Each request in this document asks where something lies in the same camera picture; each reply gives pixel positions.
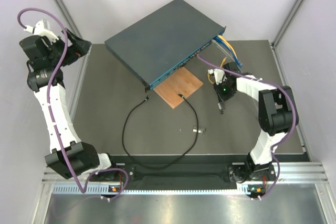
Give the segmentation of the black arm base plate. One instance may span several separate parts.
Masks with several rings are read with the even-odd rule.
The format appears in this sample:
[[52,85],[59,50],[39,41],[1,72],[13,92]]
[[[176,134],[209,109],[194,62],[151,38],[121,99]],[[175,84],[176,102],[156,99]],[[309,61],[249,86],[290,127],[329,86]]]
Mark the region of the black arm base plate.
[[122,167],[132,181],[145,178],[218,178],[220,182],[267,181],[276,178],[271,162],[254,165],[248,155],[109,155],[113,167]]

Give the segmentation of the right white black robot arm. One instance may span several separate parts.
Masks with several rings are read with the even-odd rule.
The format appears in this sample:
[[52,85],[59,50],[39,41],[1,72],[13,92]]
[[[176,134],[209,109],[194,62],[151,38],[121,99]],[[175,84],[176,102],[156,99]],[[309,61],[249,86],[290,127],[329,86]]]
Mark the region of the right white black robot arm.
[[238,183],[248,179],[259,179],[270,171],[277,146],[298,124],[291,87],[275,86],[250,73],[241,73],[234,62],[209,69],[207,77],[217,94],[220,109],[236,92],[243,93],[257,102],[258,122],[261,128],[259,137],[254,148],[248,153],[244,167],[234,170],[231,179]]

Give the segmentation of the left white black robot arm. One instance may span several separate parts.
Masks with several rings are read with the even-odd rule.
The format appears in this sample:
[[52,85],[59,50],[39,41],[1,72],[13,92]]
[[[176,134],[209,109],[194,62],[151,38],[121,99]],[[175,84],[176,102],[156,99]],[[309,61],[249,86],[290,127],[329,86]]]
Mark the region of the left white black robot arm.
[[91,49],[91,43],[83,40],[71,31],[66,31],[71,46],[65,43],[42,23],[25,29],[31,36],[20,41],[19,45],[28,57],[27,85],[33,91],[43,111],[50,137],[50,154],[45,156],[46,164],[65,179],[101,170],[107,180],[114,180],[119,168],[113,164],[107,153],[99,154],[96,149],[82,142],[77,135],[66,105],[66,89],[63,72],[56,66],[63,52],[66,56],[62,66],[70,65],[85,56]]

